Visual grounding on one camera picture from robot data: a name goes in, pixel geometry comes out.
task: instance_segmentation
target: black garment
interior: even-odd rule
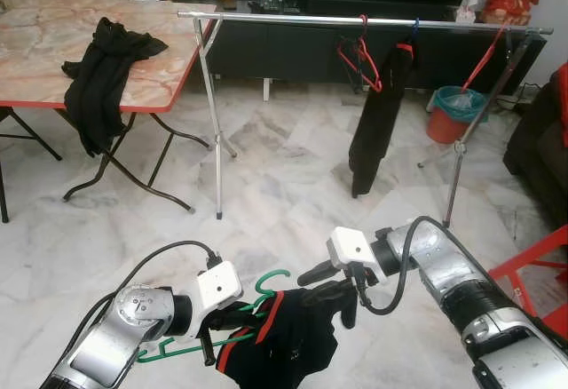
[[[383,89],[380,93],[369,89],[363,114],[349,149],[349,167],[353,171],[353,198],[368,194],[373,185],[379,163],[389,147],[414,55],[415,47],[411,41],[396,44],[379,71]]]
[[[306,289],[279,291],[260,306],[269,312],[255,337],[225,345],[217,369],[241,389],[296,389],[305,376],[327,368],[337,348],[331,318],[357,302],[354,291],[303,306]],[[231,337],[244,336],[243,328]]]
[[[119,105],[130,66],[168,48],[147,33],[126,31],[107,18],[99,21],[92,36],[83,60],[61,67],[74,79],[65,93],[65,106],[90,156],[109,149],[124,129]]]

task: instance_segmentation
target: metal clothes rail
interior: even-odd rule
[[[263,23],[287,23],[287,24],[301,24],[301,25],[336,25],[336,26],[363,26],[364,21],[361,18],[338,18],[338,17],[320,17],[320,16],[288,16],[279,14],[246,14],[246,13],[206,13],[206,12],[177,12],[179,18],[193,18],[193,26],[197,34],[198,50],[201,61],[201,70],[203,72],[203,80],[205,83],[205,90],[209,100],[209,111],[211,113],[211,121],[213,122],[213,129],[215,131],[215,155],[216,155],[216,179],[217,179],[217,218],[223,217],[223,173],[222,173],[222,160],[221,151],[223,148],[234,158],[237,153],[233,146],[223,135],[221,125],[218,119],[217,106],[215,103],[215,92],[213,89],[213,79],[209,72],[207,64],[207,54],[211,46],[215,42],[217,33],[221,27],[223,20],[236,20],[241,22],[263,22]],[[201,31],[200,20],[218,20],[218,23],[213,28],[208,42],[205,43],[203,33]],[[369,19],[367,25],[370,27],[408,27],[411,28],[415,24],[415,20],[395,20],[395,19]],[[448,29],[451,31],[487,31],[497,32],[501,26],[494,24],[474,23],[464,24],[456,22],[444,22],[435,20],[421,20],[420,29]],[[553,28],[537,28],[537,27],[520,27],[520,26],[507,26],[506,33],[524,33],[525,39],[517,47],[515,53],[508,58],[508,64],[503,70],[503,73],[495,83],[489,99],[485,103],[483,109],[477,115],[477,118],[471,123],[466,134],[462,139],[458,139],[453,147],[450,147],[442,155],[446,155],[452,150],[455,151],[455,165],[453,183],[450,185],[450,192],[448,196],[448,206],[444,224],[449,226],[452,209],[454,206],[454,198],[457,189],[458,179],[460,177],[460,170],[462,166],[462,159],[466,152],[466,142],[470,138],[473,131],[481,123],[483,116],[495,101],[497,96],[501,93],[502,88],[505,86],[510,76],[512,75],[518,62],[525,55],[528,46],[534,37],[538,35],[551,35],[554,32]],[[430,158],[418,166],[421,168],[426,163],[430,163],[435,158]]]

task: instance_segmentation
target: marble floor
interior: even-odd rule
[[[37,388],[80,317],[112,290],[148,252],[167,242],[206,242],[237,267],[245,300],[256,298],[256,278],[287,268],[275,289],[327,256],[335,226],[374,230],[404,225],[428,214],[441,219],[452,157],[419,170],[416,163],[440,150],[425,134],[427,97],[409,92],[388,155],[372,191],[351,198],[347,152],[364,98],[333,84],[275,83],[269,103],[260,81],[221,80],[218,107],[226,136],[239,151],[225,157],[225,217],[215,219],[214,155],[176,139],[155,187],[186,199],[196,212],[148,195],[109,169],[103,180],[61,196],[90,178],[88,157],[55,113],[20,114],[64,157],[55,162],[37,144],[0,139],[12,221],[0,226],[0,387]],[[211,139],[207,98],[190,77],[166,122]],[[454,208],[452,230],[490,268],[550,231],[540,205],[501,162],[517,116],[491,113],[469,143]],[[3,122],[3,132],[17,132]],[[119,151],[136,174],[149,177],[166,134],[141,116]],[[136,282],[184,287],[204,267],[198,250],[180,249],[146,266]],[[377,305],[389,301],[396,281],[376,289]],[[307,377],[302,388],[474,388],[471,364],[458,335],[439,312],[416,273],[390,316],[359,310],[355,329],[337,322],[339,347],[329,368]],[[124,388],[233,388],[234,382],[202,366],[200,354],[139,364]]]

